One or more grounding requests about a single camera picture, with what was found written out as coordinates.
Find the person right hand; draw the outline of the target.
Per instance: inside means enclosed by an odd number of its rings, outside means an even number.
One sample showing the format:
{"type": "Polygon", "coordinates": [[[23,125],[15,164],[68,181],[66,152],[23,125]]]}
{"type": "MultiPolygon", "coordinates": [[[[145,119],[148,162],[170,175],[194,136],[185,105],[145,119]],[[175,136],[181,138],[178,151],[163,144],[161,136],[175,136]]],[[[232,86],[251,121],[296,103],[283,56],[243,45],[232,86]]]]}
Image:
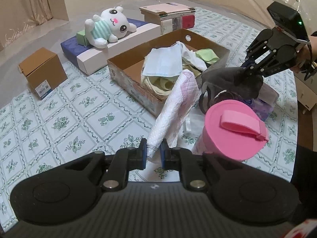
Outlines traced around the person right hand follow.
{"type": "Polygon", "coordinates": [[[311,41],[311,50],[306,45],[297,53],[296,65],[291,68],[295,73],[300,72],[300,68],[306,60],[316,60],[316,43],[311,41]]]}

